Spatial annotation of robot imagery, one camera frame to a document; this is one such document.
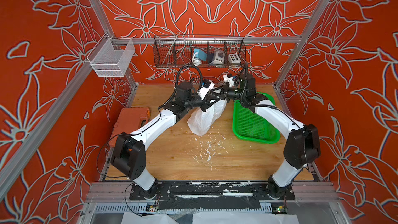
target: red wall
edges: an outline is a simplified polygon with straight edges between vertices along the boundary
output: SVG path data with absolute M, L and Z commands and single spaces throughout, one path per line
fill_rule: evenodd
M 299 36 L 318 0 L 100 0 L 117 37 L 162 34 Z M 294 44 L 247 45 L 247 60 L 259 83 L 273 83 Z M 177 69 L 154 67 L 153 48 L 137 45 L 130 69 L 137 82 L 172 83 Z M 202 69 L 218 82 L 232 69 Z M 189 75 L 182 74 L 184 79 Z
M 281 88 L 354 223 L 398 222 L 397 5 L 331 0 Z
M 103 35 L 88 0 L 2 0 L 0 168 Z M 0 204 L 2 223 L 74 222 L 131 89 L 91 72 Z M 105 161 L 103 151 L 99 168 Z
M 103 35 L 88 0 L 3 0 L 0 169 Z

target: wire mesh basket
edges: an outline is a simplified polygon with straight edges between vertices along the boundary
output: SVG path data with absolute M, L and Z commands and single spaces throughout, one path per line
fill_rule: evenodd
M 243 67 L 246 62 L 246 46 L 244 37 L 235 36 L 210 36 L 210 35 L 175 35 L 155 36 L 153 47 L 154 62 L 156 67 L 182 67 L 192 64 L 195 49 L 206 53 L 207 57 L 216 50 L 224 52 L 223 64 L 211 64 L 202 61 L 197 67 Z M 228 55 L 237 53 L 240 63 L 230 63 Z
M 113 45 L 110 39 L 101 42 L 101 49 L 88 56 L 92 68 L 99 77 L 123 77 L 135 52 L 132 39 L 125 47 Z

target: metal bracket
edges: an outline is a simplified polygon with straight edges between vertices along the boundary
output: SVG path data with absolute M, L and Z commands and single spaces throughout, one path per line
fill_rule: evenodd
M 160 194 L 160 199 L 159 199 L 159 201 L 160 201 L 160 200 L 170 200 L 171 188 L 172 188 L 172 185 L 169 184 L 169 183 L 161 183 L 161 184 L 159 184 L 159 185 L 158 185 L 157 194 L 156 194 L 156 196 L 155 196 L 155 199 L 156 199 L 157 197 L 159 197 L 159 194 Z M 132 201 L 133 201 L 133 200 L 135 200 L 135 201 L 138 201 L 138 200 L 147 200 L 147 199 L 145 199 L 145 198 L 142 196 L 141 190 L 142 190 L 141 187 L 138 186 L 138 185 L 136 185 L 136 186 L 134 187 L 134 189 L 132 189 L 132 191 L 130 192 L 130 200 L 132 200 Z
M 307 25 L 305 26 L 302 35 L 301 35 L 301 40 L 298 44 L 295 45 L 295 48 L 293 49 L 291 55 L 287 59 L 282 72 L 279 74 L 278 78 L 276 79 L 275 86 L 277 88 L 280 88 L 282 85 L 282 82 L 285 80 L 287 73 L 290 71 L 294 61 L 298 57 L 298 55 L 301 52 L 301 49 L 304 48 L 306 45 L 312 31 L 314 30 L 318 20 L 320 19 L 322 13 L 325 11 L 328 3 L 330 0 L 319 0 L 318 4 L 316 5 L 314 11 L 312 12 L 312 15 L 310 19 L 307 22 Z
M 85 203 L 82 209 L 82 213 L 79 216 L 78 220 L 76 223 L 80 224 L 90 224 L 91 219 L 93 218 L 94 212 L 96 210 L 97 203 L 91 202 L 91 203 Z
M 330 202 L 329 206 L 338 224 L 351 224 L 351 220 L 340 202 Z
M 109 20 L 105 14 L 105 11 L 102 8 L 100 0 L 89 0 L 91 3 L 91 6 L 97 15 L 98 21 L 101 24 L 101 27 L 105 33 L 107 33 L 110 37 L 115 37 L 115 34 L 113 33 L 112 26 L 109 23 Z
M 98 180 L 98 181 L 100 181 L 100 182 L 103 182 L 103 181 L 106 180 L 106 176 L 103 176 L 103 175 L 106 175 L 106 172 L 107 172 L 107 170 L 108 170 L 108 166 L 109 166 L 109 164 L 110 164 L 110 162 L 111 162 L 112 153 L 113 153 L 113 147 L 111 147 L 111 148 L 109 149 L 109 153 L 108 153 L 108 155 L 107 155 L 107 157 L 106 157 L 106 160 L 105 160 L 105 163 L 104 163 L 104 165 L 103 165 L 103 168 L 102 168 L 102 171 L 101 171 L 101 174 L 102 174 L 102 175 L 99 177 L 99 180 Z
M 267 184 L 266 183 L 253 183 L 251 185 L 253 189 L 253 197 L 256 200 L 272 200 L 267 194 Z M 286 191 L 286 200 L 294 200 L 296 199 L 295 194 L 293 193 L 292 186 L 288 187 Z

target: basket divider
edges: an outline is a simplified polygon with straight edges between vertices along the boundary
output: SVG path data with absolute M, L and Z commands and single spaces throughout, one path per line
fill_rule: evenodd
M 228 61 L 228 50 L 226 48 L 226 41 L 224 41 L 224 64 Z
M 174 67 L 176 67 L 177 64 L 177 55 L 176 55 L 176 43 L 173 43 L 173 58 L 174 58 Z
M 193 52 L 192 52 L 192 41 L 190 41 L 189 42 L 189 51 L 191 52 L 191 55 L 189 56 L 189 63 L 191 63 L 191 61 L 192 61 L 192 55 L 193 55 Z
M 239 46 L 239 52 L 238 52 L 239 59 L 241 59 L 240 51 L 241 51 L 241 49 L 242 49 L 242 44 L 243 44 L 243 39 L 242 39 L 242 41 L 240 42 L 240 46 Z
M 160 63 L 160 54 L 159 54 L 159 49 L 158 49 L 158 44 L 157 44 L 157 42 L 156 42 L 156 39 L 155 39 L 155 48 L 156 48 L 156 52 L 157 52 L 157 54 L 158 54 L 157 62 L 155 61 L 155 66 L 156 66 L 156 67 L 159 67 L 159 63 Z

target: wooden tabletop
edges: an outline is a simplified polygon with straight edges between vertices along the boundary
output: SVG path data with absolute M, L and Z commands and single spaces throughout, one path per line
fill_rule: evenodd
M 257 86 L 257 91 L 270 94 L 281 108 L 271 85 Z M 159 114 L 157 107 L 172 92 L 173 86 L 169 85 L 139 85 L 132 107 L 149 107 L 152 119 Z M 233 110 L 231 101 L 203 136 L 193 134 L 188 127 L 187 120 L 193 110 L 189 112 L 148 148 L 148 171 L 159 180 L 267 180 L 283 161 L 286 139 L 281 135 L 275 144 L 237 139 L 232 131 Z M 110 166 L 107 175 L 123 174 Z M 313 180 L 313 177 L 304 170 L 296 180 Z

